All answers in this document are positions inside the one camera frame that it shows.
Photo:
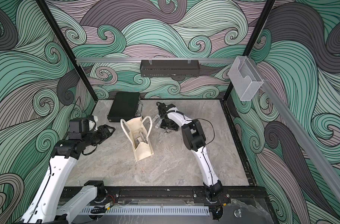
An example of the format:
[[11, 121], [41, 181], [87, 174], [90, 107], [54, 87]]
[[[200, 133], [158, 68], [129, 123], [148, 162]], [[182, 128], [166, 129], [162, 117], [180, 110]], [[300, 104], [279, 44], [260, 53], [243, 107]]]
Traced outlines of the cream canvas tote bag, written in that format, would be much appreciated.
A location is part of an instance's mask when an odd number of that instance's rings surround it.
[[128, 140], [131, 142], [135, 161], [140, 161], [154, 155], [149, 135], [153, 127], [150, 116], [137, 117], [125, 121], [120, 120], [121, 128]]

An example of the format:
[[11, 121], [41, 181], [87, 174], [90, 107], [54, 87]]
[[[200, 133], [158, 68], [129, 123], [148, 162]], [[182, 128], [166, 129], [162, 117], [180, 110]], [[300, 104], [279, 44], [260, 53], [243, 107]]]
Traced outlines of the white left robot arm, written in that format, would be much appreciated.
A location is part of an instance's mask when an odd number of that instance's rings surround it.
[[88, 181], [73, 198], [58, 208], [65, 183], [79, 157], [88, 146], [98, 146], [113, 135], [109, 125], [69, 132], [66, 140], [54, 146], [49, 168], [31, 205], [21, 218], [22, 224], [70, 224], [92, 201], [103, 202], [106, 190], [103, 181]]

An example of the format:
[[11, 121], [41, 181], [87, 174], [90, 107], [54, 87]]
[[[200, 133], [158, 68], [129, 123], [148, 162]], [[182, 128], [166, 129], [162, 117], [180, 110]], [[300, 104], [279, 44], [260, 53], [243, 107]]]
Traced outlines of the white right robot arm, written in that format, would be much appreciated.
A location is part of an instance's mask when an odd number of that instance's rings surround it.
[[211, 164], [200, 119], [187, 117], [174, 104], [157, 102], [156, 105], [162, 119], [161, 128], [174, 131], [181, 129], [183, 142], [195, 156], [200, 168], [206, 198], [211, 203], [217, 202], [223, 191], [223, 185]]

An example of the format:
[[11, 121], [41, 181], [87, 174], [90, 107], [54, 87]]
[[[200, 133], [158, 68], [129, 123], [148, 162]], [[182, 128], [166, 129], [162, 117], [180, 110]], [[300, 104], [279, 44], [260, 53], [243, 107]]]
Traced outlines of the clear compass case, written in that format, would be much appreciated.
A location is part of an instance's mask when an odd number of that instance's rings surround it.
[[148, 143], [146, 136], [142, 132], [135, 133], [134, 138], [137, 146], [142, 142], [146, 144]]

